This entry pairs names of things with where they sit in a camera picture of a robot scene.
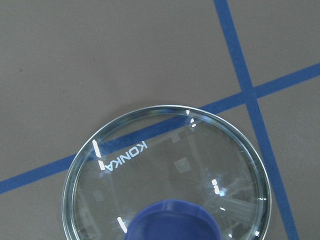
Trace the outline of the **glass pot lid blue knob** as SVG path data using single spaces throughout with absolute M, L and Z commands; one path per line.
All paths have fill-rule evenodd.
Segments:
M 99 129 L 63 188 L 68 240 L 262 240 L 271 187 L 251 142 L 223 118 L 157 105 Z

